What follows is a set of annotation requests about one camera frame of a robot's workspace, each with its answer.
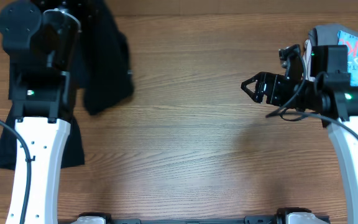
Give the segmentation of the black t-shirt with logo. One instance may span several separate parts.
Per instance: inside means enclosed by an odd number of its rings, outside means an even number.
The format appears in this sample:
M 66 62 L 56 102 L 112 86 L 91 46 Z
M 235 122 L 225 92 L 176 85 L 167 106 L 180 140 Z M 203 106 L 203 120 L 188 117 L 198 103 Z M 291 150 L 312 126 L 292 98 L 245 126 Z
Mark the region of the black t-shirt with logo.
M 126 36 L 104 1 L 90 3 L 70 73 L 84 89 L 83 105 L 93 116 L 132 96 L 134 84 Z

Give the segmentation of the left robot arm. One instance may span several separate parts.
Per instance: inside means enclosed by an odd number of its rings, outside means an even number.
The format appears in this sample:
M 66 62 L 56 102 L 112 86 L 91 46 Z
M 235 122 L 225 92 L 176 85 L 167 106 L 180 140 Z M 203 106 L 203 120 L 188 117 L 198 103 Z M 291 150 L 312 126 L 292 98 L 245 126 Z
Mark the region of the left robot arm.
M 16 167 L 8 223 L 56 223 L 62 155 L 76 88 L 70 67 L 81 23 L 68 1 L 15 1 L 0 13 L 10 58 Z

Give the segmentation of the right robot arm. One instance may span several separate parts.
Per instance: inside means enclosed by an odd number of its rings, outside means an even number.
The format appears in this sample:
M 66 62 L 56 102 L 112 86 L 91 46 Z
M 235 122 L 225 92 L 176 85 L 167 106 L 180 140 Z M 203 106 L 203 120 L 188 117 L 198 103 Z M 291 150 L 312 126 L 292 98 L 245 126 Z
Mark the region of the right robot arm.
M 345 45 L 311 49 L 311 68 L 299 45 L 279 50 L 285 74 L 260 72 L 241 89 L 256 103 L 276 106 L 267 116 L 296 122 L 321 120 L 336 151 L 346 196 L 347 221 L 358 223 L 358 86 L 351 85 Z

